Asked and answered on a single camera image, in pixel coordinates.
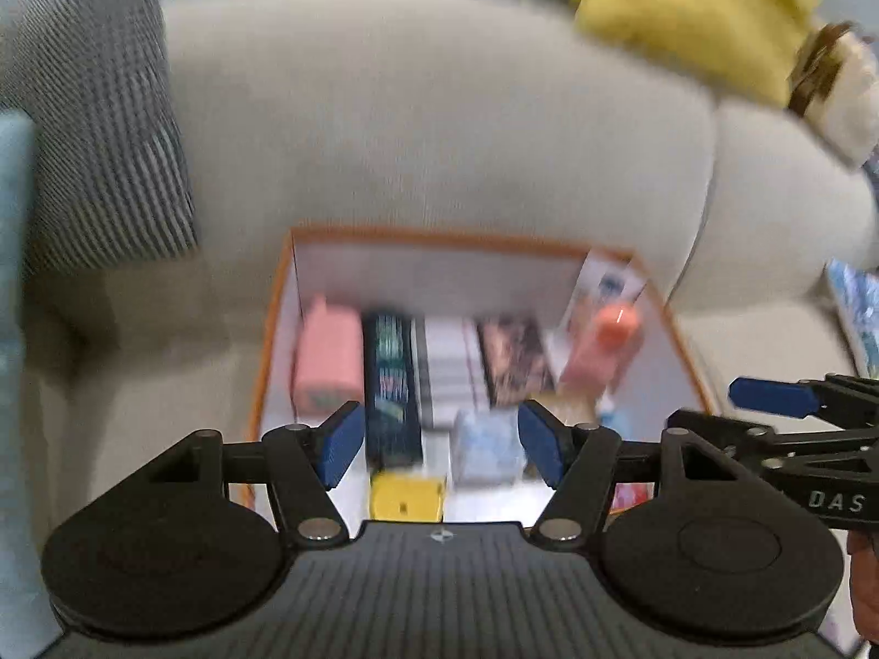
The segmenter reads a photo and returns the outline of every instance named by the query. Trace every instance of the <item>black disc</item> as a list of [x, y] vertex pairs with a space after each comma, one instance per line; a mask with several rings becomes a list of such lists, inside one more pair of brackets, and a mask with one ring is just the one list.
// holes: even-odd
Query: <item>black disc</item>
[[693, 483], [623, 513], [605, 532], [602, 565], [664, 626], [734, 643], [817, 629], [843, 573], [819, 521], [735, 482]]
[[180, 484], [128, 492], [63, 523], [43, 552], [56, 610], [120, 639], [198, 632], [245, 611], [280, 571], [277, 533], [256, 513]]

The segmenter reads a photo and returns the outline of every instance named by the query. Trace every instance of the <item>pink container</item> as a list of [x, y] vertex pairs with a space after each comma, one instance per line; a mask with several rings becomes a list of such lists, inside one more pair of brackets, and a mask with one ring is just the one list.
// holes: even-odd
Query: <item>pink container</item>
[[641, 316], [632, 305], [604, 306], [578, 331], [561, 383], [598, 399], [620, 381], [642, 340]]
[[363, 403], [363, 327], [355, 310], [315, 298], [302, 321], [290, 396], [298, 416]]

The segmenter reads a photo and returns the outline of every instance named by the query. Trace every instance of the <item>yellow pillow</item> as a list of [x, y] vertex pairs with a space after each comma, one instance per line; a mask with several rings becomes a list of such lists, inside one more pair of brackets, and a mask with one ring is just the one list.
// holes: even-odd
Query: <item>yellow pillow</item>
[[577, 25], [746, 96], [785, 106], [820, 0], [573, 0]]

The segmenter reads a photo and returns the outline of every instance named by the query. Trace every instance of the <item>light blue fabric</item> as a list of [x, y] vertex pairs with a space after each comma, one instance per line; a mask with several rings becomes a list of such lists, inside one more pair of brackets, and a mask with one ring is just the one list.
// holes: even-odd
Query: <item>light blue fabric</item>
[[32, 540], [19, 392], [21, 262], [31, 198], [34, 124], [0, 111], [0, 657], [31, 659], [60, 634]]

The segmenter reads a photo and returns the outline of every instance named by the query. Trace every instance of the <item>gray ribbed surface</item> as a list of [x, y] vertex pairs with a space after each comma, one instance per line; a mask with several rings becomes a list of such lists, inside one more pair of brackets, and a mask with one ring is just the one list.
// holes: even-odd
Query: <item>gray ribbed surface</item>
[[347, 548], [310, 552], [261, 608], [210, 636], [127, 647], [69, 636], [47, 659], [830, 659], [814, 635], [763, 649], [699, 647], [630, 617], [574, 555], [524, 542], [517, 526], [372, 523]]

